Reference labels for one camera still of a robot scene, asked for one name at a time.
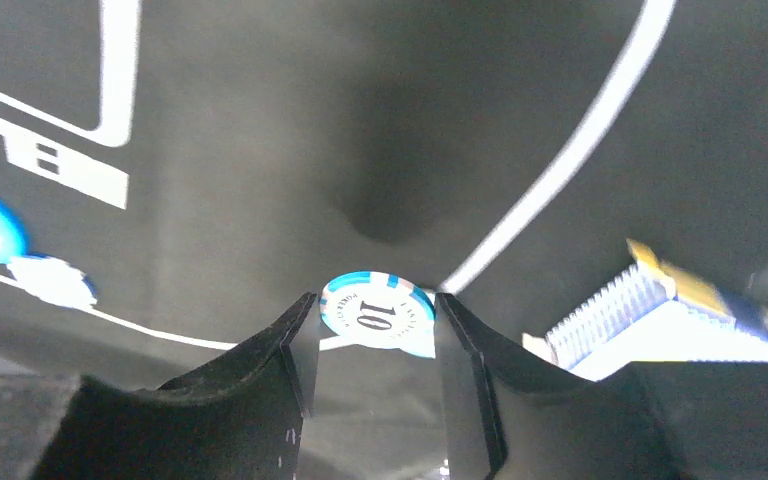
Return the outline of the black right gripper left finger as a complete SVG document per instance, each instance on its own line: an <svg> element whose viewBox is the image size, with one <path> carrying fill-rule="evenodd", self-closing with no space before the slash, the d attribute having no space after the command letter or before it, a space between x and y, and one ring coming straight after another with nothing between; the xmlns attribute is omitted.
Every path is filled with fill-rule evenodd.
<svg viewBox="0 0 768 480"><path fill-rule="evenodd" d="M294 479L318 363L319 297L154 390L80 378L34 479Z"/></svg>

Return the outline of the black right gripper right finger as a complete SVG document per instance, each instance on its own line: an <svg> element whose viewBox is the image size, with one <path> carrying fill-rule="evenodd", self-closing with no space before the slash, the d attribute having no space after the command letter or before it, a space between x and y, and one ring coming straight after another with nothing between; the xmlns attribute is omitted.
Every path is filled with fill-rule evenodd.
<svg viewBox="0 0 768 480"><path fill-rule="evenodd" d="M435 300L454 479L768 479L768 363L634 362L593 382Z"/></svg>

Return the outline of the white light-blue ten chip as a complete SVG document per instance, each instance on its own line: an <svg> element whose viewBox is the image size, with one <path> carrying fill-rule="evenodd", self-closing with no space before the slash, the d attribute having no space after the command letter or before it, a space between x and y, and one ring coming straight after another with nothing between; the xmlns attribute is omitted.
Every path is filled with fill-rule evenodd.
<svg viewBox="0 0 768 480"><path fill-rule="evenodd" d="M322 351L363 346L435 357L433 301L399 276L376 271L340 275L322 289L319 310L334 333L320 341Z"/></svg>

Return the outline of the blue playing card deck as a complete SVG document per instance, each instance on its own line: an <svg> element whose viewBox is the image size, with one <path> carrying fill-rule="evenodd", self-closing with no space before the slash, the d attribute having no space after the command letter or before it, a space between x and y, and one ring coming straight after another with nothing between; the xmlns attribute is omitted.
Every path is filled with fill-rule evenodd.
<svg viewBox="0 0 768 480"><path fill-rule="evenodd" d="M522 347L598 381L632 362L767 362L768 308L628 240L631 264Z"/></svg>

